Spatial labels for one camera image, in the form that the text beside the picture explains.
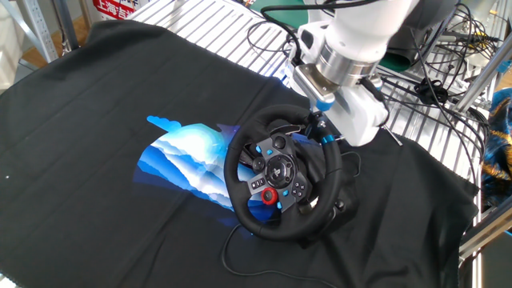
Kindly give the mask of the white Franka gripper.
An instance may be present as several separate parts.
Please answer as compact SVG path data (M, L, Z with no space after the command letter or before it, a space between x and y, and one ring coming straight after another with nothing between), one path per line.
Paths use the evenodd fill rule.
M352 146L371 142L389 116L375 73L389 40L389 28L369 22L311 22L298 29L302 64L294 67L294 89ZM307 137L330 134L324 115L308 115Z

